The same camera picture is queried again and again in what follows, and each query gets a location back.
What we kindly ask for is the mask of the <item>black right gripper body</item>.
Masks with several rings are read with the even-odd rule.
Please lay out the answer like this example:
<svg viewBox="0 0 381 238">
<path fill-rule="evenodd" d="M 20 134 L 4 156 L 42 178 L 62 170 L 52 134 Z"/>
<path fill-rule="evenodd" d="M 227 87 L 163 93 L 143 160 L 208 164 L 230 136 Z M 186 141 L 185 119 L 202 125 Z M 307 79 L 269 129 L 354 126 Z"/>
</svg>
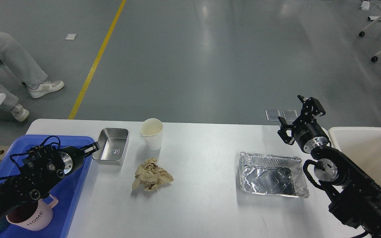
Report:
<svg viewBox="0 0 381 238">
<path fill-rule="evenodd" d="M 304 153 L 310 154 L 314 148 L 330 144 L 327 133 L 316 122 L 308 123 L 297 120 L 292 123 L 292 126 L 292 137 Z"/>
</svg>

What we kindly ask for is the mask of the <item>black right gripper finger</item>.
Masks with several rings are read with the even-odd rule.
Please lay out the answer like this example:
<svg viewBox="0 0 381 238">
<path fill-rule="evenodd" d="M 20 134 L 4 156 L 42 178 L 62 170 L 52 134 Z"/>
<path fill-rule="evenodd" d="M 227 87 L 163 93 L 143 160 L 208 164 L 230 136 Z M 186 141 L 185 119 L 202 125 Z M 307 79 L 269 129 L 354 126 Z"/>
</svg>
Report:
<svg viewBox="0 0 381 238">
<path fill-rule="evenodd" d="M 317 118 L 326 114 L 325 109 L 318 99 L 310 97 L 306 98 L 302 95 L 297 96 L 302 102 L 301 113 L 297 118 L 299 122 L 316 122 Z"/>
<path fill-rule="evenodd" d="M 284 117 L 278 116 L 280 121 L 280 129 L 277 131 L 277 134 L 283 140 L 284 143 L 288 145 L 293 145 L 295 143 L 294 129 L 295 125 L 292 122 L 288 124 Z"/>
</svg>

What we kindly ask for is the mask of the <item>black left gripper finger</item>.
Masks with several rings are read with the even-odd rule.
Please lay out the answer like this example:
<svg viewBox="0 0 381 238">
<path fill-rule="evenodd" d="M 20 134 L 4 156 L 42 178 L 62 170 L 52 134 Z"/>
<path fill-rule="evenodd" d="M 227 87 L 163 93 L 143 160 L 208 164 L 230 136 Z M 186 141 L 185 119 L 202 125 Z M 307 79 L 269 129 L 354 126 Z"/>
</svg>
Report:
<svg viewBox="0 0 381 238">
<path fill-rule="evenodd" d="M 92 155 L 94 152 L 100 150 L 100 146 L 98 142 L 93 142 L 89 145 L 81 147 L 80 150 L 84 153 L 85 156 L 89 156 Z"/>
</svg>

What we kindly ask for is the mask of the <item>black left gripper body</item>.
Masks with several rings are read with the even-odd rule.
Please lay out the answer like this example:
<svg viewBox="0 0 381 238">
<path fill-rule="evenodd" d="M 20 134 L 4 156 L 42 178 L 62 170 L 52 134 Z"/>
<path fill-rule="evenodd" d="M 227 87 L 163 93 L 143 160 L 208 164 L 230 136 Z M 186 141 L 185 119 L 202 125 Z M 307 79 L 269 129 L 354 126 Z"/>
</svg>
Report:
<svg viewBox="0 0 381 238">
<path fill-rule="evenodd" d="M 85 152 L 76 147 L 65 147 L 58 151 L 63 163 L 64 173 L 71 174 L 83 165 Z"/>
</svg>

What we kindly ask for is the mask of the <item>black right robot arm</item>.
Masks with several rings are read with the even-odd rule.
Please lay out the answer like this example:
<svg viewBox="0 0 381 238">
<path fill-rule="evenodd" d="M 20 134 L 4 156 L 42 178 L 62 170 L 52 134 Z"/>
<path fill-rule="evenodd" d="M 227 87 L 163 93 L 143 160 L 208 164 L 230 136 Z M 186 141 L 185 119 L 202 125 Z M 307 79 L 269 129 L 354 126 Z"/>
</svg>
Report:
<svg viewBox="0 0 381 238">
<path fill-rule="evenodd" d="M 317 123 L 326 111 L 313 97 L 298 95 L 302 103 L 300 115 L 288 124 L 278 117 L 278 135 L 284 143 L 298 144 L 311 160 L 303 164 L 303 172 L 314 187 L 325 191 L 331 203 L 329 212 L 343 225 L 358 228 L 363 238 L 381 238 L 381 187 L 343 152 L 330 146 L 330 139 Z"/>
</svg>

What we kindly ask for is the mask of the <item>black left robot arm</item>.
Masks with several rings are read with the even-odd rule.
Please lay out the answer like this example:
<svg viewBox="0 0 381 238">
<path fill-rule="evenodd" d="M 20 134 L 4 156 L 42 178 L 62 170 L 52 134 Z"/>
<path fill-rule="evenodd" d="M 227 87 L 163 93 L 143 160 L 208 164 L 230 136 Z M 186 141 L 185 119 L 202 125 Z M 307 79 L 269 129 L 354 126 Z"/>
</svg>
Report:
<svg viewBox="0 0 381 238">
<path fill-rule="evenodd" d="M 76 148 L 59 143 L 41 143 L 31 147 L 21 155 L 23 166 L 18 166 L 19 174 L 0 177 L 0 218 L 15 208 L 38 202 L 50 194 L 65 176 L 78 170 L 84 159 L 98 151 L 97 142 Z"/>
</svg>

